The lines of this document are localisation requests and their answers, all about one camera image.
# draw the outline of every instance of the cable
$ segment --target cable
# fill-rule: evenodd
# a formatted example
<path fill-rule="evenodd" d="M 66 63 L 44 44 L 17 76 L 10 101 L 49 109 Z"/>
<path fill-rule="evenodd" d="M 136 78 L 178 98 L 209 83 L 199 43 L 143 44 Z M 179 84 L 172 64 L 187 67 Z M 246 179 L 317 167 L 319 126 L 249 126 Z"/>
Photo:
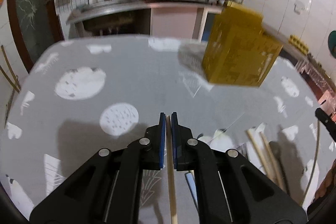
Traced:
<path fill-rule="evenodd" d="M 319 147 L 320 147 L 320 121 L 317 120 L 317 140 L 316 140 L 314 163 L 313 163 L 313 168 L 311 170 L 310 178 L 309 178 L 306 190 L 305 190 L 305 192 L 303 194 L 303 199 L 302 199 L 302 202 L 300 203 L 300 206 L 302 206 L 303 202 L 305 201 L 305 198 L 307 196 L 307 193 L 308 193 L 311 181 L 313 179 L 313 175 L 314 175 L 314 171 L 315 171 L 315 166 L 316 166 L 316 162 L 317 162 L 317 156 L 319 154 Z"/>

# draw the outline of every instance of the green round object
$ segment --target green round object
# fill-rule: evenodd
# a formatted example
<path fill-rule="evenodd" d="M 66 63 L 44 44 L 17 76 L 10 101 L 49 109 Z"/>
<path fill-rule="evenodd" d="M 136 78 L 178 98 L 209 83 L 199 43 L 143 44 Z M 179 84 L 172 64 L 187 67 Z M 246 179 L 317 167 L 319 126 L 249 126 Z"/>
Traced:
<path fill-rule="evenodd" d="M 336 31 L 332 31 L 328 37 L 328 48 L 331 55 L 336 58 Z"/>

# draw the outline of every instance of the silver screw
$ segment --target silver screw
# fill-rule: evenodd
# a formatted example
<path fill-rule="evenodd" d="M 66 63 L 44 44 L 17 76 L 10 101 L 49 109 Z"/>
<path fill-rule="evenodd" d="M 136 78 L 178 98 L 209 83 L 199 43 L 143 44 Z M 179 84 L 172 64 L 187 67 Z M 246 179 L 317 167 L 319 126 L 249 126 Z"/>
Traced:
<path fill-rule="evenodd" d="M 196 145 L 198 144 L 198 141 L 196 139 L 189 139 L 187 140 L 188 145 Z"/>
<path fill-rule="evenodd" d="M 238 156 L 238 151 L 235 149 L 230 149 L 227 154 L 231 157 L 231 158 L 235 158 Z"/>
<path fill-rule="evenodd" d="M 149 138 L 141 138 L 139 140 L 139 143 L 142 145 L 148 145 L 151 142 L 151 140 Z"/>
<path fill-rule="evenodd" d="M 99 150 L 98 154 L 101 157 L 106 157 L 108 154 L 110 153 L 110 151 L 106 148 L 103 148 L 101 150 Z"/>

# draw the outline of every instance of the yellow container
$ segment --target yellow container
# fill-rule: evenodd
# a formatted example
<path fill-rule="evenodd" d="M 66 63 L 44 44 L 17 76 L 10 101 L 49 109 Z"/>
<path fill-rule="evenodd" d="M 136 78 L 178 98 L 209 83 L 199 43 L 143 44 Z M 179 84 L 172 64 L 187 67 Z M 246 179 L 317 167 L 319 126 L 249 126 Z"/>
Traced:
<path fill-rule="evenodd" d="M 236 4 L 216 16 L 202 62 L 210 83 L 261 85 L 282 48 L 263 34 L 262 19 Z"/>

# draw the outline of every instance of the gray tablecloth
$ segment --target gray tablecloth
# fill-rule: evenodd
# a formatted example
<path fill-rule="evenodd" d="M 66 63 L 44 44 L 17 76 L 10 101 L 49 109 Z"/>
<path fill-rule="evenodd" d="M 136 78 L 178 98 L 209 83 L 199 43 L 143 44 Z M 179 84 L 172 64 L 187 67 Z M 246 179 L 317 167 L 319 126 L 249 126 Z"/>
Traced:
<path fill-rule="evenodd" d="M 157 124 L 160 112 L 174 111 L 194 137 L 203 133 L 203 141 L 222 151 L 243 143 L 250 147 L 245 131 L 264 128 L 268 140 L 282 146 L 291 194 L 300 201 L 316 144 L 319 105 L 310 88 L 282 58 L 259 88 L 210 85 L 201 70 L 205 46 L 111 36 L 61 42 L 44 52 L 0 138 L 0 181 L 19 210 L 28 218 L 100 148 L 124 148 Z M 218 134 L 220 128 L 228 130 Z M 323 126 L 320 147 L 307 204 L 335 159 Z M 184 173 L 175 177 L 179 221 L 197 223 Z M 145 171 L 142 188 L 139 221 L 170 223 L 166 168 Z"/>

